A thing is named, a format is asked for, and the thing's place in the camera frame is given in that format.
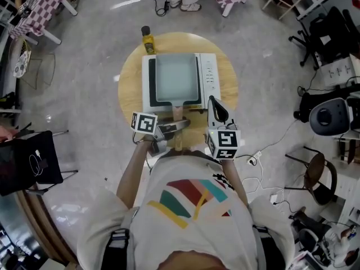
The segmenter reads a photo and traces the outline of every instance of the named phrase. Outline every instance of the handle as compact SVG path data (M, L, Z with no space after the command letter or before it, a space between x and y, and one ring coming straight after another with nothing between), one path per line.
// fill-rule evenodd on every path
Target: handle
M173 118L174 122L182 120L183 106L173 106ZM182 130L176 131L174 136L175 151L182 151Z

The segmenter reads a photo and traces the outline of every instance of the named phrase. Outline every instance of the white sneaker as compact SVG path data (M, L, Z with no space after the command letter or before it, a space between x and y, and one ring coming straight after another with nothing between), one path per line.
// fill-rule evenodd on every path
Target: white sneaker
M78 5L79 5L79 0L71 0L70 4L76 10L78 8Z
M197 3L188 4L188 5L181 5L180 10L183 12L196 12L201 10L201 5Z
M181 0L178 2L170 2L170 7L171 8L177 8L181 3Z

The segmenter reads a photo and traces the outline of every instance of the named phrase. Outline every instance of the white box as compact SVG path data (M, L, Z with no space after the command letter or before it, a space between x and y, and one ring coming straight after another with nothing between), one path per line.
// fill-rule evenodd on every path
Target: white box
M233 160L242 146L241 131L208 129L206 144L214 159Z
M156 125L158 123L158 116L148 113L133 112L131 120L131 128L134 132L154 135Z

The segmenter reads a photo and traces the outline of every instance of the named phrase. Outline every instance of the polished concrete floor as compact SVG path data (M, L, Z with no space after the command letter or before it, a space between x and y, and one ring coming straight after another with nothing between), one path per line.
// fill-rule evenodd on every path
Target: polished concrete floor
M154 0L113 7L125 1L129 0L80 0L76 17L66 11L54 17L48 30L62 43L58 46L41 37L39 46L33 47L34 57L44 59L38 73L38 88L21 84L24 109L21 125L32 122L38 130L70 130L69 134L55 137L56 150L61 169L76 168L79 173L50 190L44 200L72 249L81 227L79 218L99 190L116 190L134 149L132 131L118 103L116 76L128 55L140 44L143 25L149 25L154 35L167 32L200 35L228 56L239 84L236 114L246 141L244 154L253 154L284 135L299 105L297 86L308 86L314 73L311 60L300 67L304 50L287 40L300 29L295 14L278 21L282 10L270 5L263 12L263 0L235 5L227 18L222 17L215 0L200 0L203 10L198 13L175 9L165 17L155 15ZM50 53L56 59L53 79L54 60ZM36 63L33 66L33 75L26 77L30 84L36 77ZM321 85L318 74L312 86ZM291 186L304 173L301 164L284 157L294 152L297 157L310 159L310 153L299 150L304 144L323 151L327 158L334 155L333 140L315 137L308 124L297 121L280 143L263 151L260 158L263 187ZM242 179L261 177L260 166L247 165L246 157L235 163ZM143 180L148 176L145 167ZM301 183L302 179L295 181L296 185ZM248 192L257 187L256 181L244 184ZM249 194L249 199L257 195L269 197L276 191L258 189ZM305 191L285 191L285 198L292 210L306 205L308 214L318 213L318 206ZM277 207L288 216L286 203Z

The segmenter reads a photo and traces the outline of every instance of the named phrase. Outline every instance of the power strip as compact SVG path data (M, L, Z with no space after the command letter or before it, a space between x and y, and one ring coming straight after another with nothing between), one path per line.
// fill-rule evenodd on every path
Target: power strip
M261 152L256 152L253 157L248 158L246 163L248 163L251 166L255 166L257 164L257 160L261 157Z

